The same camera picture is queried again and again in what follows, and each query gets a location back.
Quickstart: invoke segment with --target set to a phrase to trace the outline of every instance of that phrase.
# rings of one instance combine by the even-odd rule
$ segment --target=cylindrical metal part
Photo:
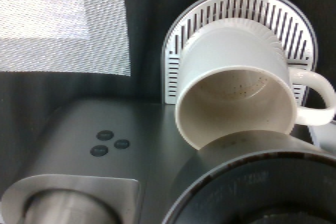
[[[75,191],[46,191],[33,197],[24,224],[117,224],[112,210]]]

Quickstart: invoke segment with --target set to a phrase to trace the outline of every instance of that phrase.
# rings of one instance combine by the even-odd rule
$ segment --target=white grate
[[[318,49],[309,21],[286,0],[201,0],[178,17],[162,52],[165,103],[175,104],[180,52],[195,31],[225,18],[246,18],[259,22],[274,32],[285,49],[288,65],[315,70]],[[297,104],[303,104],[306,86],[294,85]]]

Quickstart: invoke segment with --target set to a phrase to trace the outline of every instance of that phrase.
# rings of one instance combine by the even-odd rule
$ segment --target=gray panel
[[[130,75],[124,1],[0,3],[0,71]]]

